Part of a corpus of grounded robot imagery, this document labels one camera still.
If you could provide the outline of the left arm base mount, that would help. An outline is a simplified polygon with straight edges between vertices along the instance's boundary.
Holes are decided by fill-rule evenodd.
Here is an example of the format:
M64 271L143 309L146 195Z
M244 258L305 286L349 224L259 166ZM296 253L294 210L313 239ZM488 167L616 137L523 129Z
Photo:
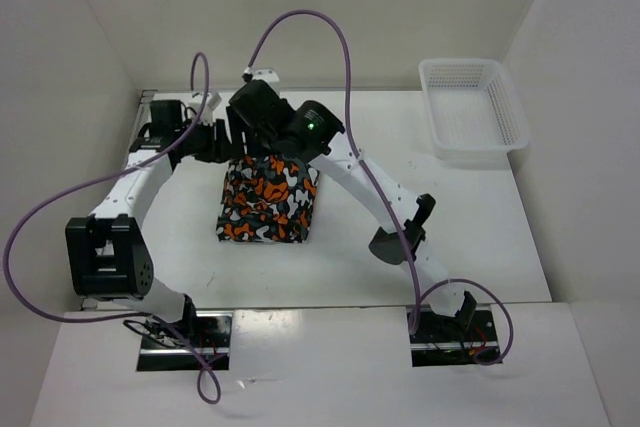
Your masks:
M123 326L141 339L138 372L197 371L200 363L186 344L169 329L152 320L126 319ZM197 317L190 332L181 330L214 371L226 371L230 364L231 314Z

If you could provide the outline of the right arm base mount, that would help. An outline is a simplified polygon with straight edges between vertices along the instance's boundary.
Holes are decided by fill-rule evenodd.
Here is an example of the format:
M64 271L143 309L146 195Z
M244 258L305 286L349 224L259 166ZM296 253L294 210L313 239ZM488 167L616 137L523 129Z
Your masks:
M418 330L409 336L413 367L473 365L495 361L501 354L490 310L474 313L466 331L451 319L430 311L420 315Z

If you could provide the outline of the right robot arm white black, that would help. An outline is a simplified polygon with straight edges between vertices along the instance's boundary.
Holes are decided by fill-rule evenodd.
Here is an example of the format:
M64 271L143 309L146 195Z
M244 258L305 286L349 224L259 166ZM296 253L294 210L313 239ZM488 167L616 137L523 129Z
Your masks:
M393 180L353 146L350 131L323 104L307 100L294 108L263 80L251 80L233 94L229 107L263 147L299 160L327 175L378 222L369 251L381 262L401 267L411 278L415 304L410 331L417 331L422 289L438 315L440 332L460 340L474 326L477 302L454 282L430 246L425 223L436 202Z

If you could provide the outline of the orange camouflage shorts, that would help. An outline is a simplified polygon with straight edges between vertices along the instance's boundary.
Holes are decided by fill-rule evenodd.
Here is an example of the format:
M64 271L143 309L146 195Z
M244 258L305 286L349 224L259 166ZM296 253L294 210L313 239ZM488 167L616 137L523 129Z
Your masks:
M230 161L216 223L218 240L306 242L319 179L317 169L279 154Z

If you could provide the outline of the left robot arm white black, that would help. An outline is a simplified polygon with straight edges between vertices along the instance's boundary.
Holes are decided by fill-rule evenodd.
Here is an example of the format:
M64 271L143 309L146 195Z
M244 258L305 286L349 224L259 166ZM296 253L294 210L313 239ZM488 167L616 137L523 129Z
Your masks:
M229 160L225 123L213 117L220 101L216 92L196 93L189 103L152 101L150 120L129 147L125 175L88 216L72 218L65 227L75 292L163 319L165 336L180 347L198 338L196 309L188 295L156 278L142 225L183 158Z

